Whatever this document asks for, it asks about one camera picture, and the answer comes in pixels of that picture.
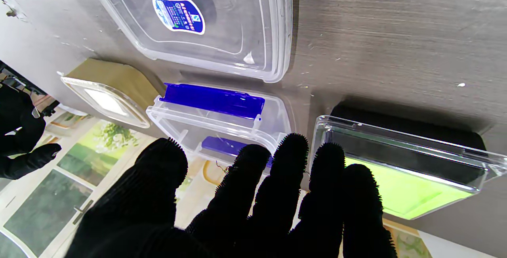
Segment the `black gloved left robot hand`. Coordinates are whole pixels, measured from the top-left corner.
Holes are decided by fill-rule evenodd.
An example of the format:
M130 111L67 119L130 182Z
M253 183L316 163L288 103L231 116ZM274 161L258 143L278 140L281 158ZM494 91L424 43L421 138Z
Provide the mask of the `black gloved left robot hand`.
M292 227L308 153L306 137L288 134L261 181L271 153L245 146L208 206L180 229L175 193L188 161L173 139L157 139L85 213L65 257L396 258L372 172L345 166L335 143L315 153Z

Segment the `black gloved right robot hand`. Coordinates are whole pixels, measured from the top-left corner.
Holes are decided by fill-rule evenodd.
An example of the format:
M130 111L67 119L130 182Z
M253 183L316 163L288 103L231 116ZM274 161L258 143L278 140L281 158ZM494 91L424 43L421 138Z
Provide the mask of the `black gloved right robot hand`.
M46 122L29 94L1 84L0 176L17 180L43 168L61 150L57 143L36 147Z

